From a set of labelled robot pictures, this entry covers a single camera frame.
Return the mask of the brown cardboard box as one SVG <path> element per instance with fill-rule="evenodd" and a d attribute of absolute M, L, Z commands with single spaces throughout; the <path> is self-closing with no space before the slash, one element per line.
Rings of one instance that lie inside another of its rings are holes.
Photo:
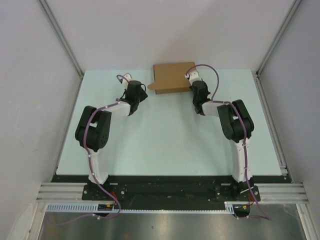
<path fill-rule="evenodd" d="M 155 91 L 157 95 L 189 92 L 191 85 L 185 78 L 185 74 L 194 66 L 194 62 L 155 64 L 153 66 L 154 82 L 147 88 Z"/>

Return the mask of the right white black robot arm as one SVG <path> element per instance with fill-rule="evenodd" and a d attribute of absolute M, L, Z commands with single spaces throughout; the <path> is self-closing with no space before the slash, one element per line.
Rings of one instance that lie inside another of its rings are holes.
<path fill-rule="evenodd" d="M 253 176 L 249 167 L 248 148 L 253 120 L 241 99 L 227 102 L 211 100 L 207 84 L 201 79 L 191 80 L 192 103 L 198 115 L 219 118 L 223 135 L 230 142 L 232 151 L 231 196 L 242 201 L 254 187 Z"/>

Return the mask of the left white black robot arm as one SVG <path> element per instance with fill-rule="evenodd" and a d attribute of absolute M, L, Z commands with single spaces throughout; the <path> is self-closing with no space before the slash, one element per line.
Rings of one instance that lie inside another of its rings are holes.
<path fill-rule="evenodd" d="M 119 118 L 131 116 L 148 94 L 146 86 L 138 80 L 122 82 L 123 95 L 115 103 L 99 108 L 87 105 L 78 122 L 75 139 L 84 148 L 88 156 L 89 180 L 96 185 L 93 194 L 100 200 L 110 196 L 111 188 L 104 184 L 109 177 L 100 157 L 110 135 L 111 123 Z"/>

